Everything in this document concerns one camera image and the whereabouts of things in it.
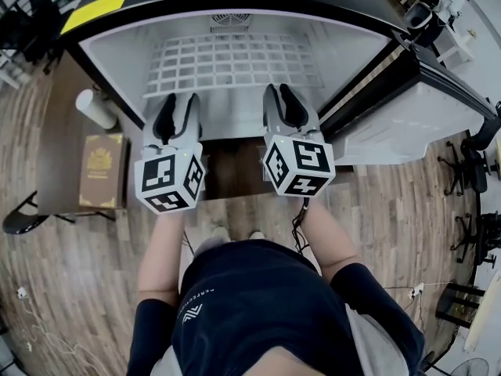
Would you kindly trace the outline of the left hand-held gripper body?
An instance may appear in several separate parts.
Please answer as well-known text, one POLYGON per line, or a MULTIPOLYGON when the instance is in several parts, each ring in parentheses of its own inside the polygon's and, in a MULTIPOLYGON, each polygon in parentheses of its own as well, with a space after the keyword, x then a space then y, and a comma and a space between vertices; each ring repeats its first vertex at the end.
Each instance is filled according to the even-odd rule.
POLYGON ((157 215, 194 209, 204 188, 202 128, 188 127, 164 144, 151 126, 143 129, 142 158, 134 163, 135 195, 157 215))

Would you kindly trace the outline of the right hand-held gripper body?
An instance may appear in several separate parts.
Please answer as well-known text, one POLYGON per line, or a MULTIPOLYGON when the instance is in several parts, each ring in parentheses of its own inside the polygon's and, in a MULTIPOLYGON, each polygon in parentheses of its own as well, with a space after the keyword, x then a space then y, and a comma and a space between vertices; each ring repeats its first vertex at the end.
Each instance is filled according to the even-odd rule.
POLYGON ((271 126, 265 145, 261 163, 280 196, 316 197, 336 176, 333 148, 318 130, 271 126))

